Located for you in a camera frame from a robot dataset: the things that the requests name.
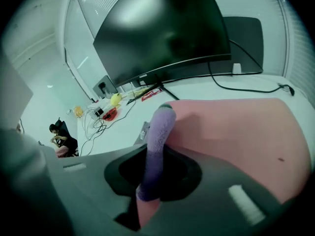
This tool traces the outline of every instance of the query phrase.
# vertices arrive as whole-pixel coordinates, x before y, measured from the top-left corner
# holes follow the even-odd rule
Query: purple fabric
[[[148,133],[146,166],[136,196],[142,201],[160,197],[160,182],[163,174],[163,148],[166,139],[174,127],[176,114],[170,107],[158,108],[151,119]]]

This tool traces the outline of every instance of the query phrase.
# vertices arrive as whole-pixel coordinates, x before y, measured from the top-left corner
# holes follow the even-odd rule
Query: white desk
[[[272,75],[246,75],[246,76],[220,76],[216,81],[223,86],[240,89],[273,90],[278,87],[277,83],[289,84],[295,89],[295,96],[284,90],[274,93],[255,93],[225,90],[218,87],[211,77],[193,78],[181,80],[165,87],[178,98],[191,100],[218,100],[218,99],[244,99],[244,98],[279,98],[284,101],[296,117],[308,143],[312,166],[315,163],[315,110],[301,93],[287,79]],[[154,111],[163,103],[174,99],[166,92],[159,93],[144,102],[137,100],[126,118],[116,122],[103,134],[96,138],[90,155],[109,152],[132,146],[136,141],[143,122],[150,121]],[[122,107],[122,113],[117,118],[125,116],[127,109]],[[78,148],[86,141],[85,132],[82,128],[82,120],[78,119]],[[83,147],[82,155],[86,155],[92,148],[92,140]]]

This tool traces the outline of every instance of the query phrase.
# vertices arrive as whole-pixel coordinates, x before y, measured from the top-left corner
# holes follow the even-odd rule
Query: black chair
[[[71,137],[66,123],[64,121],[61,121],[60,118],[58,118],[58,121],[56,121],[55,125],[58,127],[59,130],[65,131]],[[56,139],[56,142],[57,142],[59,147],[61,147],[63,145],[62,140]],[[79,152],[78,152],[77,148],[75,148],[75,149],[69,148],[69,152],[65,155],[65,157],[71,157],[71,156],[79,156]]]

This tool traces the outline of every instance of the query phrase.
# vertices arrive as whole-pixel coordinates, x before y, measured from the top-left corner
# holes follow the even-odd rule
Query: curved monitor
[[[94,47],[117,87],[165,69],[231,59],[215,0],[118,0]]]

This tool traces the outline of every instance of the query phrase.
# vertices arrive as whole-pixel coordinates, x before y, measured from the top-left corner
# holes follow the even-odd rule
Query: woman
[[[49,131],[56,134],[50,141],[58,147],[56,150],[57,157],[68,157],[75,153],[75,149],[78,147],[78,142],[76,139],[72,138],[67,131],[59,129],[54,124],[49,126]]]

